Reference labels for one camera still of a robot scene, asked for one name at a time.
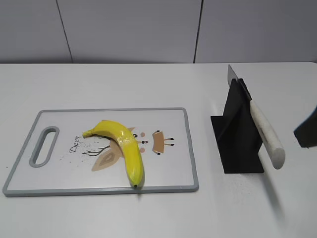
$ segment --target deer illustration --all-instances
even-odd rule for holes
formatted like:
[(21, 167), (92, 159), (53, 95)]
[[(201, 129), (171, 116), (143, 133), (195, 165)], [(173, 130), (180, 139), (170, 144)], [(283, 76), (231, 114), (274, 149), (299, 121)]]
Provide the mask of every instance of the deer illustration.
[[(174, 140), (174, 138), (164, 139), (164, 135), (162, 131), (157, 130), (153, 133), (153, 152), (157, 155), (160, 155), (164, 153), (164, 145), (173, 146), (174, 144), (166, 144), (166, 140)], [(147, 144), (147, 140), (138, 141), (138, 144)], [(112, 165), (114, 165), (120, 158), (123, 158), (122, 151), (119, 147), (119, 145), (114, 141), (110, 140), (110, 144), (106, 147), (98, 147), (99, 151), (89, 151), (87, 150), (83, 154), (88, 154), (88, 156), (98, 156), (98, 159), (96, 160), (94, 166), (92, 167), (92, 171), (99, 171), (103, 170), (105, 168), (108, 168)], [(140, 152), (145, 152), (145, 148), (140, 148)]]

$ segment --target yellow banana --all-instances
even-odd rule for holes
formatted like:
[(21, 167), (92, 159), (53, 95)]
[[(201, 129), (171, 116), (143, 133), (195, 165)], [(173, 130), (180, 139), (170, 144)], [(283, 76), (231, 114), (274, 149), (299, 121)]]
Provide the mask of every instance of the yellow banana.
[(92, 135), (110, 137), (117, 142), (124, 156), (130, 183), (136, 188), (143, 177), (143, 163), (138, 143), (129, 129), (118, 122), (103, 120), (95, 128), (83, 133), (84, 138)]

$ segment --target white table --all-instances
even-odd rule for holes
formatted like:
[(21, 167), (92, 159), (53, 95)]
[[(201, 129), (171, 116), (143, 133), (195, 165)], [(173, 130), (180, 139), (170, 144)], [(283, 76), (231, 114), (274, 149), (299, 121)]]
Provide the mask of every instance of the white table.
[(194, 193), (6, 198), (0, 237), (316, 237), (317, 147), (293, 130), (317, 103), (317, 64), (234, 63), (275, 128), (286, 162), (265, 174), (223, 173), (210, 116), (228, 93), (228, 64), (0, 65), (0, 184), (38, 111), (185, 107), (200, 188)]

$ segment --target cutting board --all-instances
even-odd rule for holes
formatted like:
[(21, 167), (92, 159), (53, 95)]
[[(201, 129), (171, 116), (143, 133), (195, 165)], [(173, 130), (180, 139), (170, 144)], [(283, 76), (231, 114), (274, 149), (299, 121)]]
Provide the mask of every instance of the cutting board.
[[(138, 141), (143, 186), (130, 186), (124, 158), (108, 138), (83, 138), (101, 120), (117, 121)], [(53, 141), (45, 144), (46, 135)], [(44, 160), (41, 150), (47, 151)], [(192, 192), (198, 179), (184, 108), (45, 110), (38, 113), (3, 187), (6, 196)]]

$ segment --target knife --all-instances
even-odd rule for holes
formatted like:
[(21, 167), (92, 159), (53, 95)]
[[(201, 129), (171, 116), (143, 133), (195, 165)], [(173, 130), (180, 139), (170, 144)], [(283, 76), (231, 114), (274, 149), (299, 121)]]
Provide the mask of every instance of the knife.
[(285, 150), (282, 146), (282, 143), (278, 139), (273, 127), (266, 119), (263, 112), (257, 106), (254, 100), (252, 100), (251, 95), (245, 85), (243, 79), (239, 79), (237, 74), (233, 71), (232, 67), (228, 66), (228, 84), (230, 86), (231, 81), (236, 80), (243, 91), (245, 92), (247, 99), (250, 102), (250, 114), (253, 119), (254, 124), (256, 125), (262, 142), (267, 150), (267, 153), (271, 159), (271, 162), (275, 169), (279, 170), (285, 162)]

